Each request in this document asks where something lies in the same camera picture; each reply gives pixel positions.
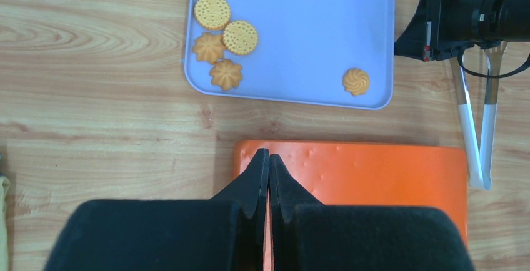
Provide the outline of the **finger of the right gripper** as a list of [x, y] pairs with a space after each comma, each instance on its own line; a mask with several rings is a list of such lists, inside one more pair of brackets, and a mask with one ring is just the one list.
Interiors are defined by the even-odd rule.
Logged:
[[423, 62], [432, 60], [433, 22], [431, 15], [431, 0], [419, 0], [410, 23], [394, 43], [394, 55]]

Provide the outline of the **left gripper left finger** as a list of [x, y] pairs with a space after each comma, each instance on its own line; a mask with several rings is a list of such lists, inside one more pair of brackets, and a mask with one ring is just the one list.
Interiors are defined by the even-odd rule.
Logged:
[[81, 204], [46, 270], [262, 270], [270, 156], [210, 199]]

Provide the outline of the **metal tongs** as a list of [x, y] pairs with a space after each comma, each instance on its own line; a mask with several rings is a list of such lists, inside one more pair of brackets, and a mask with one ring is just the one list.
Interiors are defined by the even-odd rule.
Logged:
[[489, 190], [492, 188], [499, 79], [486, 80], [481, 136], [478, 137], [465, 72], [456, 58], [452, 58], [450, 64], [467, 155], [469, 183], [472, 187]]

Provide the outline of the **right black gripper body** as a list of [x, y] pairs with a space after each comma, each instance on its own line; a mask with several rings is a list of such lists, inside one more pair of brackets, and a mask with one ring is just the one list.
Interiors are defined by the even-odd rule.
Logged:
[[529, 0], [426, 0], [426, 23], [426, 59], [443, 61], [474, 45], [528, 42]]

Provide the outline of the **lavender cookie tray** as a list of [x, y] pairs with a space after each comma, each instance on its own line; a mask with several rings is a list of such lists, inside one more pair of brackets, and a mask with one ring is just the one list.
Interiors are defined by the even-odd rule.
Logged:
[[[226, 0], [231, 18], [251, 23], [256, 49], [226, 58], [242, 65], [237, 89], [211, 84], [211, 65], [192, 48], [204, 28], [187, 17], [184, 74], [195, 90], [212, 96], [378, 110], [393, 96], [395, 0]], [[343, 86], [351, 68], [368, 73], [367, 93]]]

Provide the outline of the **orange box lid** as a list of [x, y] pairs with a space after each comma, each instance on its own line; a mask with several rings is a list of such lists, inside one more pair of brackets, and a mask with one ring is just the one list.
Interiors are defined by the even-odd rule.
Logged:
[[281, 156], [291, 175], [325, 204], [419, 205], [441, 209], [467, 232], [467, 163], [463, 150], [422, 145], [244, 140], [234, 174], [255, 152]]

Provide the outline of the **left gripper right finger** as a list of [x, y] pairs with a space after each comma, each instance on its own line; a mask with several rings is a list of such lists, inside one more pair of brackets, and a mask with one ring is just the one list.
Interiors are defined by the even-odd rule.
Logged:
[[473, 270], [451, 219], [434, 207], [326, 205], [270, 157], [274, 270]]

